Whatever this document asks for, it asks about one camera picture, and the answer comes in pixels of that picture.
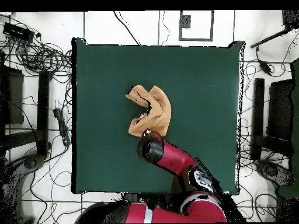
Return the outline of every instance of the tan cloth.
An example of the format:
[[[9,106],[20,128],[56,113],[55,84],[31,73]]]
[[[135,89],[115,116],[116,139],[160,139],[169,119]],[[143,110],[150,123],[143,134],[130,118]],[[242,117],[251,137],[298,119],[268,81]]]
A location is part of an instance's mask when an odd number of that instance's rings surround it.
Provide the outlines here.
[[[162,89],[154,86],[147,92],[141,85],[136,85],[131,88],[126,97],[147,108],[145,113],[132,120],[128,133],[141,137],[142,133],[149,128],[164,137],[171,120],[171,104]]]

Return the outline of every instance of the white floor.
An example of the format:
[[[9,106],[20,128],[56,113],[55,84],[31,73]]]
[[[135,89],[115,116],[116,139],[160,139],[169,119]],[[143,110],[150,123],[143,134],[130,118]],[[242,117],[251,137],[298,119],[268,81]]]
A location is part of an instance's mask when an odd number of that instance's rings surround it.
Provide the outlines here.
[[[133,36],[142,45],[147,46],[221,46],[227,47],[234,40],[241,40],[246,42],[246,48],[244,53],[244,60],[251,61],[256,59],[255,49],[251,49],[250,45],[260,41],[261,39],[283,30],[282,16],[280,10],[215,10],[214,11],[214,28],[213,28],[213,41],[179,41],[179,11],[145,11],[145,12],[116,12],[118,17],[128,26]],[[203,12],[185,11],[185,15],[192,16],[192,25],[189,32],[184,32],[183,37],[191,38],[205,38],[207,36],[207,29],[210,28],[210,20],[208,18],[200,18],[199,16],[207,16]],[[41,40],[43,43],[52,43],[59,46],[64,53],[71,49],[71,39],[73,37],[84,37],[88,44],[135,44],[126,28],[116,19],[113,12],[37,12],[37,13],[14,13],[12,16],[14,19],[22,22],[31,28],[38,30],[41,33]],[[9,20],[0,16],[0,24],[4,24]],[[2,34],[3,25],[0,25],[0,41],[4,41],[5,37]],[[259,58],[264,61],[270,62],[282,62],[287,53],[287,50],[294,39],[298,30],[291,32],[288,35],[278,37],[266,44],[260,46]],[[289,71],[290,67],[288,62],[291,62],[299,57],[298,39],[295,39],[286,59],[286,70]],[[14,56],[11,57],[11,67],[17,68],[13,62],[16,62]],[[25,76],[29,76],[28,73],[21,67]],[[274,65],[275,72],[273,75],[281,75],[283,70],[280,64]],[[269,86],[272,82],[280,81],[283,79],[291,78],[291,73],[285,72],[281,77],[274,78],[266,75],[263,72],[258,72],[259,66],[255,62],[251,62],[248,65],[245,74],[250,74],[249,78],[246,76],[244,79],[244,86],[249,82],[249,88],[246,91],[248,98],[252,98],[252,82],[255,78],[265,78],[266,90],[265,101],[268,99]],[[67,80],[65,76],[59,77],[60,81]],[[24,81],[23,97],[33,96],[35,102],[37,102],[37,78],[26,77]],[[50,85],[50,108],[55,108],[55,102],[59,100],[62,104],[65,94],[65,84],[59,83],[56,80],[51,81]],[[23,103],[33,104],[32,99],[24,99]],[[244,96],[243,109],[250,108],[252,102]],[[23,105],[23,110],[27,114],[33,128],[36,128],[36,114],[37,107],[31,105]],[[65,119],[68,121],[71,118],[71,109],[69,113],[65,112]],[[243,113],[242,117],[242,134],[248,134],[250,131],[246,126],[251,125],[251,110]],[[265,124],[264,131],[266,132],[267,126],[267,103],[265,103]],[[71,128],[71,119],[68,122],[68,126]],[[24,121],[22,125],[12,125],[11,128],[30,128],[28,122]],[[54,137],[59,135],[58,124],[53,114],[49,115],[49,141],[51,142]],[[11,130],[11,133],[19,132],[20,130]],[[20,148],[12,149],[10,159],[17,159],[25,154],[30,148],[33,148],[35,144],[26,145]],[[60,154],[64,150],[61,138],[58,137],[53,142],[52,156]],[[247,157],[247,154],[243,152],[242,156]],[[277,154],[272,158],[281,158],[281,155]],[[120,198],[118,193],[107,192],[88,192],[83,195],[74,195],[70,191],[71,183],[71,149],[58,159],[51,161],[51,164],[46,163],[36,173],[35,182],[41,180],[34,185],[33,191],[36,195],[46,201],[55,201],[52,210],[55,209],[54,218],[57,219],[62,213],[74,212],[71,214],[61,215],[58,219],[58,223],[74,223],[76,218],[80,214],[81,207],[86,208],[98,201],[112,201]],[[249,163],[247,160],[242,160],[242,163],[246,165]],[[49,168],[51,169],[51,176],[55,179],[60,174],[56,183],[53,185],[50,178]],[[283,165],[287,167],[287,161],[283,160]],[[36,217],[36,221],[45,209],[45,204],[36,200],[36,198],[28,191],[30,183],[32,182],[33,175],[30,174],[23,186],[23,210],[25,215]],[[233,196],[233,199],[238,204],[240,211],[248,222],[259,221],[255,209],[252,208],[252,200],[254,200],[261,193],[273,194],[273,186],[270,182],[261,178],[250,167],[244,167],[240,171],[241,192],[239,195]],[[264,207],[266,210],[267,205],[275,207],[275,200],[267,195],[259,197],[257,203]],[[273,217],[269,213],[262,212],[260,209],[261,219],[263,221],[273,221]],[[47,210],[45,211],[40,222],[53,223],[51,215],[51,203],[48,203]]]

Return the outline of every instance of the red robot arm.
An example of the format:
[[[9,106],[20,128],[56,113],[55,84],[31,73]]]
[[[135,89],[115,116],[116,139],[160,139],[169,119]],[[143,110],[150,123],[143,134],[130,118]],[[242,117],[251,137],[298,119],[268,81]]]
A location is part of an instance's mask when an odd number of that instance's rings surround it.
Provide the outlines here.
[[[204,164],[163,140],[159,133],[145,130],[137,153],[140,158],[179,178],[183,192],[174,199],[179,207],[173,212],[157,206],[149,209],[144,203],[113,202],[105,205],[102,223],[227,222],[227,216],[231,222],[245,222],[231,196],[223,193]],[[89,221],[95,218],[90,213],[94,210],[85,213],[90,215],[86,217]]]

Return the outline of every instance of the green table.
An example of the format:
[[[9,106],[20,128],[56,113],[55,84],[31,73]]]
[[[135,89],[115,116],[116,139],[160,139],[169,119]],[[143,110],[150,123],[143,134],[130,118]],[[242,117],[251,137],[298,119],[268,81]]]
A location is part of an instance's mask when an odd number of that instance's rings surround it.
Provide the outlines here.
[[[126,93],[132,85],[147,90],[157,85],[172,107],[165,139],[199,157],[223,190],[236,194],[242,48],[243,42],[230,48],[146,47],[86,45],[73,39],[77,136],[72,191],[170,192],[172,175],[139,159],[138,138],[128,133],[144,108]]]

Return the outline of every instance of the black stand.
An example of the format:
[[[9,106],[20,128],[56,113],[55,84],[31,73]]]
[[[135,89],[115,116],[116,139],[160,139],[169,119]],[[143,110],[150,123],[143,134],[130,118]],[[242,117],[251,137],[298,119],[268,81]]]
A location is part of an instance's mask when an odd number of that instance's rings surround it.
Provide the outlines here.
[[[281,35],[287,34],[293,29],[299,28],[299,10],[283,10],[282,15],[283,15],[283,24],[285,26],[285,29],[268,38],[264,38],[260,42],[255,43],[254,45],[251,46],[251,48],[258,47],[259,45],[264,44],[265,42],[273,40]]]
[[[280,32],[278,32],[278,33],[276,33],[276,34],[274,34],[274,35],[272,35],[272,36],[270,36],[270,37],[268,37],[268,38],[264,38],[262,41],[260,41],[260,42],[257,42],[257,43],[255,43],[255,44],[253,44],[252,46],[250,46],[250,48],[255,48],[255,47],[257,47],[257,46],[259,46],[259,45],[261,45],[261,44],[264,44],[265,42],[268,42],[268,41],[270,41],[270,40],[273,40],[273,39],[275,39],[275,38],[277,38],[277,37],[279,37],[279,36],[281,36],[281,35],[284,35],[284,34],[287,34],[289,31],[291,31],[292,29],[284,29],[283,31],[280,31]]]

